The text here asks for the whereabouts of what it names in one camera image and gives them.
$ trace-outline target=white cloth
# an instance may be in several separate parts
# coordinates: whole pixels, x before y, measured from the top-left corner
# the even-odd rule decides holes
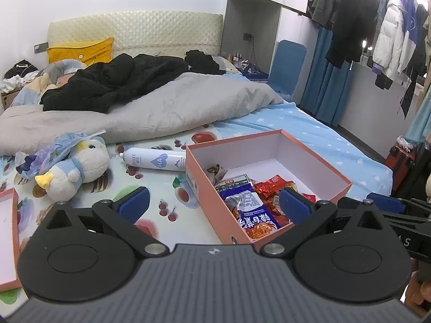
[[[0,155],[34,154],[66,132],[93,134],[105,129],[106,143],[173,135],[280,103],[283,99],[263,83],[184,73],[108,114],[42,111],[42,105],[10,107],[0,116]]]
[[[39,71],[33,71],[31,73],[25,74],[24,77],[15,75],[10,79],[3,79],[3,81],[0,83],[0,91],[3,93],[11,92],[16,87],[25,85],[33,81],[37,74],[39,74]]]
[[[400,83],[406,80],[402,73],[407,68],[416,44],[402,31],[404,10],[401,0],[389,0],[373,53],[373,61],[383,67],[383,74]]]

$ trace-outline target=human hand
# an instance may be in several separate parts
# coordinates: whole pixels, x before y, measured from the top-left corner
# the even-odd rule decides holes
[[[423,317],[427,314],[427,310],[424,309],[426,302],[431,302],[431,282],[424,282],[420,284],[418,282],[418,261],[412,259],[413,263],[413,276],[410,279],[409,286],[406,291],[406,300],[404,304]]]

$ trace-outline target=cream tufted headboard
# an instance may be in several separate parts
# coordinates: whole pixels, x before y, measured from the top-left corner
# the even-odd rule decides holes
[[[223,16],[185,11],[138,10],[103,13],[52,22],[48,43],[95,41],[113,36],[113,56],[128,53],[157,55],[199,49],[210,55],[220,51]]]

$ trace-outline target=blue chair backrest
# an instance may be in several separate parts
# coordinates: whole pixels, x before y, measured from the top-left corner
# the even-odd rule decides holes
[[[304,45],[288,40],[277,47],[268,85],[287,101],[292,98],[306,54]]]

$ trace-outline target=gray comforter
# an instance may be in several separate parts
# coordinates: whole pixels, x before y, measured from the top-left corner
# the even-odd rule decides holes
[[[20,105],[0,116],[0,155],[34,154],[66,132],[102,135],[107,143],[138,141],[176,134],[214,121],[242,117],[283,99],[262,83],[226,76],[184,73],[176,80],[116,107],[92,111],[42,111]]]

